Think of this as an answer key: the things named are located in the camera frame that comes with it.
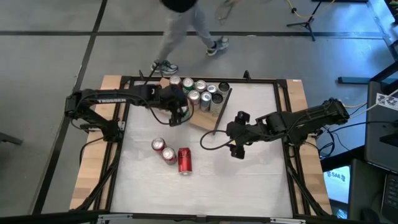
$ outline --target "black shirt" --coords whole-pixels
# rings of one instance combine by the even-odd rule
[[[197,0],[160,0],[167,8],[175,12],[186,12],[195,5]]]

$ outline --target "white sneaker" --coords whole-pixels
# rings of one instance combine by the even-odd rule
[[[174,73],[178,72],[178,66],[170,63],[168,60],[164,60],[161,64],[155,61],[151,66],[150,70],[153,71],[155,69],[155,73],[160,73],[166,75],[173,75]]]
[[[229,39],[226,37],[220,37],[215,41],[216,47],[207,49],[206,54],[208,56],[216,55],[219,50],[224,50],[229,46]]]

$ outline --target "gray floor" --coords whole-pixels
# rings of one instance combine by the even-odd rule
[[[224,26],[215,20],[222,0],[201,0],[213,31],[294,32],[291,22],[301,22],[288,4],[276,0],[243,0]],[[316,3],[292,1],[308,15]],[[0,1],[0,30],[90,31],[100,0]],[[389,37],[391,15],[386,6],[335,3],[316,16],[317,32],[372,32],[381,18]],[[102,31],[162,31],[165,10],[158,0],[112,0],[101,23]],[[0,216],[30,212],[32,199],[62,117],[89,37],[0,36],[0,131],[24,140],[22,146],[0,144]],[[103,75],[145,74],[154,59],[160,37],[97,37],[82,88],[98,88]],[[181,76],[241,77],[245,70],[258,78],[303,80],[309,106],[329,97],[347,105],[366,101],[366,86],[338,85],[340,76],[371,77],[393,62],[382,39],[318,37],[231,37],[231,46],[215,58],[205,55],[196,37],[187,37],[170,60],[180,65]],[[350,123],[364,121],[360,116]],[[339,132],[348,148],[364,142],[364,126]],[[68,210],[78,172],[78,153],[86,134],[68,130],[44,212]],[[318,145],[329,142],[323,136]],[[337,144],[335,154],[343,152]]]

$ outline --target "soda can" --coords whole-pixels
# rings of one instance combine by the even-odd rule
[[[207,84],[203,80],[199,80],[195,83],[195,90],[198,91],[199,93],[203,93],[206,91]]]
[[[151,146],[152,146],[152,149],[153,149],[155,152],[159,153],[159,154],[161,154],[162,151],[163,151],[163,149],[165,149],[165,148],[167,147],[167,146],[166,146],[166,142],[165,142],[164,139],[162,139],[162,138],[155,138],[155,139],[152,141]]]
[[[188,106],[182,106],[181,107],[182,113],[184,114],[184,117],[181,119],[181,121],[186,121],[191,117],[191,112],[189,111]]]
[[[207,92],[211,93],[211,95],[213,96],[213,95],[216,94],[216,92],[217,92],[217,86],[215,86],[215,85],[208,85],[208,86],[207,86]]]
[[[229,84],[226,82],[218,84],[218,93],[225,99],[229,93]]]
[[[211,97],[210,103],[210,113],[212,116],[220,115],[221,109],[223,107],[223,96],[219,93],[216,93]]]
[[[210,111],[211,94],[209,92],[203,92],[200,97],[200,109],[203,112]]]
[[[174,149],[167,147],[162,151],[162,158],[168,165],[173,165],[177,161],[177,155],[174,152]]]
[[[194,111],[199,110],[199,107],[200,107],[200,93],[198,91],[196,91],[196,90],[192,90],[191,92],[189,92],[188,98],[190,99],[190,101],[192,101],[193,110]]]
[[[182,82],[180,77],[176,75],[171,76],[169,83],[170,85],[177,85],[182,90]]]
[[[182,81],[182,91],[184,92],[185,96],[188,96],[188,93],[193,90],[195,83],[191,78],[184,78]]]
[[[188,147],[178,150],[178,172],[182,175],[192,173],[191,150]]]

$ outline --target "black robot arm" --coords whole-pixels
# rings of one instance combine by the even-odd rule
[[[90,107],[103,103],[130,103],[134,106],[145,106],[169,110],[172,116],[170,126],[182,123],[181,107],[187,106],[187,99],[175,85],[162,88],[159,85],[136,85],[128,90],[82,90],[67,97],[65,116],[71,119],[84,119],[99,128],[105,141],[118,142],[121,133],[117,121],[109,121],[93,111]]]
[[[228,123],[226,134],[235,141],[229,145],[231,156],[244,159],[244,145],[287,137],[290,144],[299,146],[308,134],[317,133],[324,125],[345,124],[348,119],[349,114],[343,104],[330,98],[320,106],[302,111],[267,114],[257,118],[254,125],[246,124],[250,115],[239,111],[235,121]]]

